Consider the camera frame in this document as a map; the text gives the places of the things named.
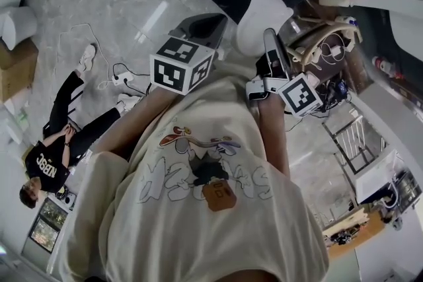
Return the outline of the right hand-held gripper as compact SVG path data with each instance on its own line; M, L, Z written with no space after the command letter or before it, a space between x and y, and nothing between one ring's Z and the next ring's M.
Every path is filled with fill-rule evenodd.
M309 83L305 74L294 78L281 56L284 45L273 28L267 28L263 34L265 55L256 63L257 76L246 84L247 98L264 100L269 94L277 94L285 103L285 113L303 118L323 105L317 91Z

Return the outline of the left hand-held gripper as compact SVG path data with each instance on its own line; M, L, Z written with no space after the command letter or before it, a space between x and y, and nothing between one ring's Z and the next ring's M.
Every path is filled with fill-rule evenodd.
M162 36L149 57L151 83L181 95L194 90L219 55L227 23L221 13L195 15Z

